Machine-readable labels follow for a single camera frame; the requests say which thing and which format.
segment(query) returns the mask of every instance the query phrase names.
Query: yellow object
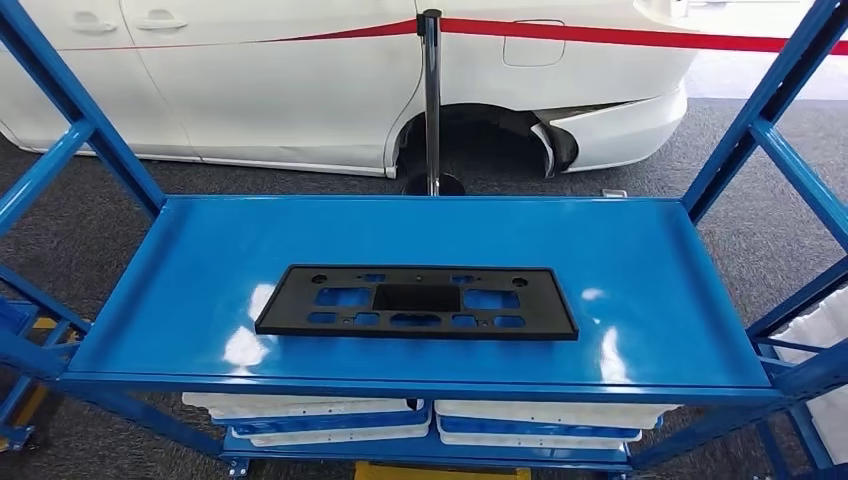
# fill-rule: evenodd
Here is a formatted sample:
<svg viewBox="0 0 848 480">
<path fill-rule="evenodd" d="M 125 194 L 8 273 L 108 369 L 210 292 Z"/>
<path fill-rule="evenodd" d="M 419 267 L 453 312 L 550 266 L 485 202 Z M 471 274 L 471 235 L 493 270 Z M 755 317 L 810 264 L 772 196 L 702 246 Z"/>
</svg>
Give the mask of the yellow object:
<svg viewBox="0 0 848 480">
<path fill-rule="evenodd" d="M 21 411 L 18 413 L 18 416 L 15 417 L 14 425 L 16 427 L 22 427 L 29 423 L 32 420 L 32 416 L 35 415 L 35 411 L 38 410 L 38 406 L 41 405 L 41 402 L 44 401 L 44 397 L 47 396 L 47 388 L 44 385 L 38 384 L 32 391 L 32 395 L 29 396 L 24 406 L 21 408 Z"/>
<path fill-rule="evenodd" d="M 56 326 L 56 321 L 49 317 L 38 317 L 33 328 L 49 329 Z"/>
<path fill-rule="evenodd" d="M 530 480 L 530 470 L 519 468 L 507 473 L 477 473 L 453 470 L 430 470 L 414 467 L 391 467 L 356 462 L 354 480 Z"/>
</svg>

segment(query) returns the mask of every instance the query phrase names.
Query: car door handle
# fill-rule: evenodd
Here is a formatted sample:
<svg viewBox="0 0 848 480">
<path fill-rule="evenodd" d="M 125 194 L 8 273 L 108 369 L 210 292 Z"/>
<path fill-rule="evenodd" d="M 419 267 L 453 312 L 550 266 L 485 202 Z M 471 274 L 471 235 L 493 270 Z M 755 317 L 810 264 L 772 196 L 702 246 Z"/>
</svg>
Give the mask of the car door handle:
<svg viewBox="0 0 848 480">
<path fill-rule="evenodd" d="M 77 23 L 71 26 L 75 31 L 82 33 L 108 33 L 117 30 L 118 26 L 109 22 Z"/>
<path fill-rule="evenodd" d="M 177 18 L 166 18 L 161 20 L 153 18 L 136 18 L 133 21 L 133 25 L 135 25 L 135 28 L 139 30 L 166 30 L 169 28 L 183 28 L 188 25 L 188 22 L 184 22 Z"/>
</svg>

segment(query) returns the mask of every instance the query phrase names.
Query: front bumper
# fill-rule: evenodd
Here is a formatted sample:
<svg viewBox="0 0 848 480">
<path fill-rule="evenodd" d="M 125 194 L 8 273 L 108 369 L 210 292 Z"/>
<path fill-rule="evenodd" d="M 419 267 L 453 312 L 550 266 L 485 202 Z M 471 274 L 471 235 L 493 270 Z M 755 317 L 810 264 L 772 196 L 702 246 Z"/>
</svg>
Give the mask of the front bumper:
<svg viewBox="0 0 848 480">
<path fill-rule="evenodd" d="M 536 113 L 551 127 L 574 137 L 577 156 L 565 171 L 576 172 L 627 165 L 651 156 L 677 129 L 686 107 L 686 89 L 681 82 L 667 95 L 565 118 L 551 118 L 552 111 Z"/>
</svg>

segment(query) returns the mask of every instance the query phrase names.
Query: white car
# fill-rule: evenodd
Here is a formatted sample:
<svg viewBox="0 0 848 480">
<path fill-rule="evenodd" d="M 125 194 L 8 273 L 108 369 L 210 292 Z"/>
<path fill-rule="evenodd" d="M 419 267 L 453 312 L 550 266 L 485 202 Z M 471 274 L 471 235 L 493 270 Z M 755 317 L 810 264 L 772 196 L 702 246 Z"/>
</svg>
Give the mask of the white car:
<svg viewBox="0 0 848 480">
<path fill-rule="evenodd" d="M 428 8 L 665 31 L 684 31 L 685 14 L 685 0 L 20 1 L 141 158 L 390 178 L 424 109 L 418 37 L 251 42 L 385 25 Z M 625 165 L 674 132 L 695 54 L 445 33 L 443 112 L 535 134 L 549 175 Z M 66 128 L 0 50 L 0 132 L 44 151 Z"/>
</svg>

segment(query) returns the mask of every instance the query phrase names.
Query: blue metal shelf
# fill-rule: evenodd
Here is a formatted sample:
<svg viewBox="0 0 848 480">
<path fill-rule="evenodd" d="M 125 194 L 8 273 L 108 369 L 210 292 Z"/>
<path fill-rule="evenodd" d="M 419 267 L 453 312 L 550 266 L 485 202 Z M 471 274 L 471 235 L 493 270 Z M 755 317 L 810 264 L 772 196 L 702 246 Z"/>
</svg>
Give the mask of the blue metal shelf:
<svg viewBox="0 0 848 480">
<path fill-rule="evenodd" d="M 256 335 L 256 316 L 296 264 L 550 267 L 580 340 Z M 670 199 L 170 197 L 62 379 L 672 404 L 778 395 Z"/>
<path fill-rule="evenodd" d="M 0 0 L 0 40 L 71 125 L 0 198 L 0 234 L 84 142 L 153 219 L 93 327 L 0 266 L 0 280 L 57 320 L 45 346 L 0 329 L 0 363 L 224 459 L 234 474 L 247 459 L 268 457 L 644 469 L 797 410 L 848 384 L 848 340 L 802 347 L 815 356 L 792 365 L 769 357 L 768 336 L 844 283 L 848 257 L 745 331 L 695 225 L 761 145 L 848 249 L 845 205 L 775 128 L 846 26 L 848 4 L 816 0 L 681 199 L 174 196 L 159 189 L 17 0 Z M 253 322 L 293 264 L 552 268 L 580 337 L 256 335 Z M 57 345 L 69 328 L 82 340 Z M 121 392 L 130 389 L 715 408 L 633 457 L 451 447 L 432 429 L 417 440 L 257 449 L 213 439 Z M 824 460 L 812 463 L 821 469 Z"/>
<path fill-rule="evenodd" d="M 445 445 L 435 426 L 422 438 L 373 442 L 329 443 L 285 447 L 255 447 L 250 441 L 224 439 L 224 457 L 280 458 L 290 460 L 362 460 L 442 466 L 578 468 L 583 470 L 631 470 L 628 452 L 551 448 L 509 448 Z"/>
</svg>

